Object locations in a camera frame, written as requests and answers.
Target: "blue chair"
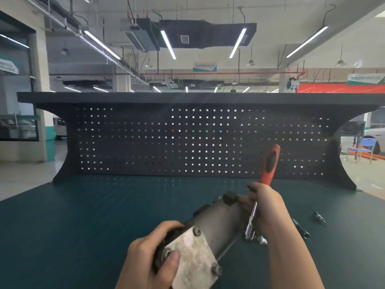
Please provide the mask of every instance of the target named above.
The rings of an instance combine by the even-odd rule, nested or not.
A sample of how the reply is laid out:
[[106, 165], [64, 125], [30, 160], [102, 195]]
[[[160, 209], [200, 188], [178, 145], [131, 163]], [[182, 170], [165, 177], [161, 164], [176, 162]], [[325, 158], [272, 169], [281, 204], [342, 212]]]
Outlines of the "blue chair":
[[370, 153], [370, 164], [372, 164], [373, 150], [374, 146], [376, 145], [376, 141], [377, 140], [374, 138], [361, 138], [357, 144], [358, 148], [348, 148], [348, 152], [346, 153], [346, 161], [348, 161], [349, 151], [352, 150], [356, 151], [356, 164], [358, 161], [361, 161], [362, 152]]

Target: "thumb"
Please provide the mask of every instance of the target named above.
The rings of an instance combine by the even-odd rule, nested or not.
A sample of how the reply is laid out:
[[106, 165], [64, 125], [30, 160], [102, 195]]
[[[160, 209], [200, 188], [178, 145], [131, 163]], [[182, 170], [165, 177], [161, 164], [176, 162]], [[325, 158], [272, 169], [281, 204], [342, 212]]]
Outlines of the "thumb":
[[155, 289], [169, 289], [176, 276], [179, 266], [179, 253], [173, 251], [170, 253], [166, 262], [162, 265], [154, 279]]

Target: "red screwdriver handle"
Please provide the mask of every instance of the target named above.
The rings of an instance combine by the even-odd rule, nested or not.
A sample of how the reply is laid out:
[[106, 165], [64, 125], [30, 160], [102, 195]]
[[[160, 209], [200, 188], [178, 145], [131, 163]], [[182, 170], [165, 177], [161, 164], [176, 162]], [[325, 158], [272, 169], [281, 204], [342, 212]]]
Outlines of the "red screwdriver handle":
[[268, 186], [272, 183], [275, 168], [277, 167], [278, 158], [280, 156], [280, 151], [281, 147], [277, 144], [274, 144], [263, 165], [262, 175], [259, 180], [260, 183], [267, 184]]

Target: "hex bolt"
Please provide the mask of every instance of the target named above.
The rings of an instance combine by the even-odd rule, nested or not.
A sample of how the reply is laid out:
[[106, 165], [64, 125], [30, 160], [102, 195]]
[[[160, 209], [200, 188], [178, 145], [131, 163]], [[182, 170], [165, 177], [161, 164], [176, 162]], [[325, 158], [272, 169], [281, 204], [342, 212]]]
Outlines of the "hex bolt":
[[168, 256], [170, 255], [171, 253], [171, 249], [170, 248], [165, 248], [164, 251], [163, 251], [163, 261], [166, 260], [166, 258], [168, 258]]
[[211, 266], [211, 272], [212, 272], [215, 276], [219, 277], [220, 275], [222, 275], [222, 268], [221, 268], [221, 266], [218, 265], [218, 264], [213, 264], [213, 265]]
[[201, 230], [198, 227], [194, 227], [192, 229], [192, 232], [194, 233], [195, 236], [200, 236], [201, 235]]

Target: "sign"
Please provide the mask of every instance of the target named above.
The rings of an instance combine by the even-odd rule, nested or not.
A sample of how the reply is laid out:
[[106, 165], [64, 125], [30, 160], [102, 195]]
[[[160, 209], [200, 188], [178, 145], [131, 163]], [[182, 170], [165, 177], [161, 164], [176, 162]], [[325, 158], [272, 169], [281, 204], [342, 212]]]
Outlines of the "sign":
[[195, 62], [192, 67], [193, 72], [216, 72], [217, 63]]
[[349, 74], [348, 85], [385, 84], [385, 74]]
[[0, 70], [19, 74], [19, 69], [15, 66], [12, 61], [0, 59]]

